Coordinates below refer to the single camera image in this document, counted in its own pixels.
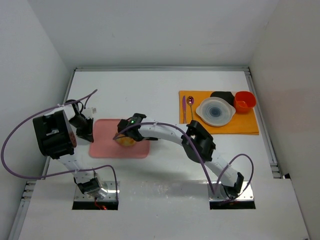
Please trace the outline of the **golden bread roll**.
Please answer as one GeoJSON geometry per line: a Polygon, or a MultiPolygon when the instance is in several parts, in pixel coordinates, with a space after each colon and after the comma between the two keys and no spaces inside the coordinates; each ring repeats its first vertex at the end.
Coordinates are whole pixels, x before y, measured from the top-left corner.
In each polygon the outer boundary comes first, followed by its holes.
{"type": "Polygon", "coordinates": [[[115,137],[115,141],[122,147],[132,147],[136,144],[136,141],[128,136],[119,134],[115,137]]]}

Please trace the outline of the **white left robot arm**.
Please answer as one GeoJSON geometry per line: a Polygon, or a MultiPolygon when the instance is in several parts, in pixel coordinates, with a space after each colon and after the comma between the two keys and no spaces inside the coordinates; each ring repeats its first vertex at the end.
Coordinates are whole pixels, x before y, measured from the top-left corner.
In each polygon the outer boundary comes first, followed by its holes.
{"type": "Polygon", "coordinates": [[[71,171],[80,192],[96,200],[103,200],[107,192],[95,170],[88,170],[76,153],[77,139],[94,142],[93,107],[79,109],[77,103],[67,102],[32,120],[40,152],[58,160],[71,171]]]}

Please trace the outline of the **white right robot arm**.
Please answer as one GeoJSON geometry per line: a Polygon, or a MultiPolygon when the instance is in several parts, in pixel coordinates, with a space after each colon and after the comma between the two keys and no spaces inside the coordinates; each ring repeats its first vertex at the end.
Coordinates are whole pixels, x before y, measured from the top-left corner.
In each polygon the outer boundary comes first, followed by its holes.
{"type": "Polygon", "coordinates": [[[218,176],[226,197],[235,199],[239,196],[244,176],[216,152],[212,135],[198,121],[173,125],[135,113],[128,119],[121,119],[117,131],[136,142],[166,140],[178,144],[191,161],[201,164],[207,177],[207,169],[218,176]]]}

